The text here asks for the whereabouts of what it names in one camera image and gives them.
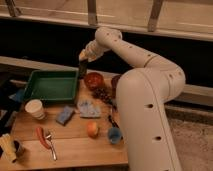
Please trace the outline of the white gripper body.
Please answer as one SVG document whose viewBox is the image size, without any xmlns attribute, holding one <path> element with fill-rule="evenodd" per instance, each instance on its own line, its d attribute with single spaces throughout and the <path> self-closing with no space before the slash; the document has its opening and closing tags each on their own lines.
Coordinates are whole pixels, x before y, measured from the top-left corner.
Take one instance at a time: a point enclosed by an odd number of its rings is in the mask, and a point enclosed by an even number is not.
<svg viewBox="0 0 213 171">
<path fill-rule="evenodd" d="M 80 52 L 79 60 L 93 62 L 99 59 L 108 51 L 108 48 L 100 45 L 96 40 L 90 41 L 86 47 Z"/>
</svg>

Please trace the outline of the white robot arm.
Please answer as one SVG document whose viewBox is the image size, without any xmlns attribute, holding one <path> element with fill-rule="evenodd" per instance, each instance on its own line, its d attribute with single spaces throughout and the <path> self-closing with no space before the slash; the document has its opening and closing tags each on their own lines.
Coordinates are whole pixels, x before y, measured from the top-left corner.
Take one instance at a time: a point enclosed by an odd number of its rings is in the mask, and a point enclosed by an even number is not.
<svg viewBox="0 0 213 171">
<path fill-rule="evenodd" d="M 182 171 L 164 104 L 181 94 L 185 74 L 174 62 L 128 43 L 116 29 L 100 27 L 79 55 L 90 62 L 113 51 L 132 69 L 121 76 L 116 103 L 129 171 Z"/>
</svg>

